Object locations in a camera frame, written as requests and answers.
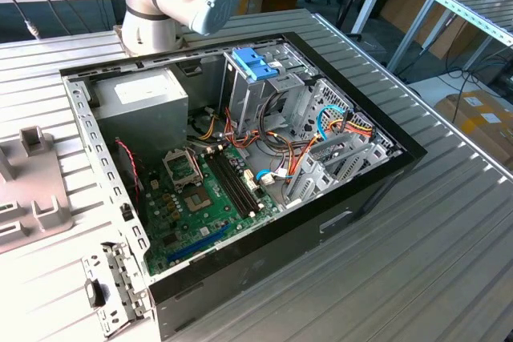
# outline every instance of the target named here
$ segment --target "metal bracket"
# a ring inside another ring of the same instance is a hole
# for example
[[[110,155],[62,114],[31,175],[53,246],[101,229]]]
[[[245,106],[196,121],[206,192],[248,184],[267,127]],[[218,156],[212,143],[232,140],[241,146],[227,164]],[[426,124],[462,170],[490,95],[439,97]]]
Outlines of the metal bracket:
[[[105,337],[126,328],[151,310],[143,275],[126,243],[104,243],[82,258],[86,293]]]
[[[337,180],[333,179],[321,162],[306,154],[286,191],[289,202],[300,199],[303,202],[324,191]]]

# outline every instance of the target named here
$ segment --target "blue cable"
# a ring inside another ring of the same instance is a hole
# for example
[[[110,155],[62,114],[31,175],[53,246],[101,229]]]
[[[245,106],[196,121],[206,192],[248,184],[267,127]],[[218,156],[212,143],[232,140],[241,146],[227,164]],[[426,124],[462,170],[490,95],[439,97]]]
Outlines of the blue cable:
[[[335,111],[338,111],[341,114],[345,113],[344,110],[342,110],[339,106],[335,106],[334,104],[330,104],[328,106],[322,107],[321,111],[319,112],[319,115],[317,116],[317,130],[319,131],[319,134],[321,134],[321,136],[324,140],[327,140],[328,137],[326,136],[326,133],[324,132],[324,129],[322,128],[322,113],[324,111],[328,110],[329,108],[331,108]]]
[[[260,171],[258,174],[256,174],[255,179],[256,179],[256,180],[260,180],[260,178],[261,178],[262,176],[264,176],[265,174],[268,174],[269,172],[271,172],[271,171],[270,171],[270,170],[267,170],[267,169],[262,170],[262,171]]]

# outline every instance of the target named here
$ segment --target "green motherboard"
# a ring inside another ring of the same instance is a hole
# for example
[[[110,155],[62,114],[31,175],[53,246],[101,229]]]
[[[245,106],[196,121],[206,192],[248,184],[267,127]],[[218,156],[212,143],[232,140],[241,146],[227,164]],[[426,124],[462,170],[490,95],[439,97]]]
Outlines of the green motherboard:
[[[181,190],[169,171],[174,180],[187,175],[185,157],[168,163],[169,170],[156,164],[141,179],[146,194],[144,228],[151,243],[145,260],[152,276],[278,212],[261,188],[251,191],[247,186],[243,176],[247,167],[236,148],[202,154],[196,161],[203,182]]]

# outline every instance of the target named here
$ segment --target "metal table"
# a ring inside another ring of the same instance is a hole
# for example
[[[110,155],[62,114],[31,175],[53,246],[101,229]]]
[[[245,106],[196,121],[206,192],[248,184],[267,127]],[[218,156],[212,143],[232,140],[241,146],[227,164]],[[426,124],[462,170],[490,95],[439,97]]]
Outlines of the metal table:
[[[513,45],[513,0],[426,0],[390,60],[387,67],[389,71],[395,71],[435,3],[446,7],[446,11],[424,42],[424,47],[427,47],[438,36],[453,13],[488,34],[483,44],[463,67],[464,70],[467,70],[475,62],[493,39],[497,39],[506,46]]]
[[[233,18],[193,46],[293,30],[429,154],[368,216],[175,336],[185,341],[502,341],[513,325],[513,177],[319,15]],[[0,255],[4,340],[102,340],[80,257],[116,239],[57,69],[122,58],[113,33],[0,46],[0,138],[57,141],[76,225]],[[116,340],[158,340],[150,320]]]

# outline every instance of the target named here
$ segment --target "metal shelf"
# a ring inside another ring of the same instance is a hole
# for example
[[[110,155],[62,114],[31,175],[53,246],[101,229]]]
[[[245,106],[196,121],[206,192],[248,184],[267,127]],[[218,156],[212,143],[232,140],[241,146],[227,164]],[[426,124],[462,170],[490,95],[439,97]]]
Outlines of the metal shelf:
[[[424,47],[439,33],[451,13],[467,20],[488,34],[489,37],[497,39],[502,44],[506,46],[513,45],[513,0],[426,0],[417,18],[390,60],[387,66],[389,71],[396,70],[435,3],[446,7],[447,11],[431,32],[430,37],[424,43]],[[481,46],[478,49],[477,54],[467,63],[466,68],[483,52],[484,48],[485,46]]]

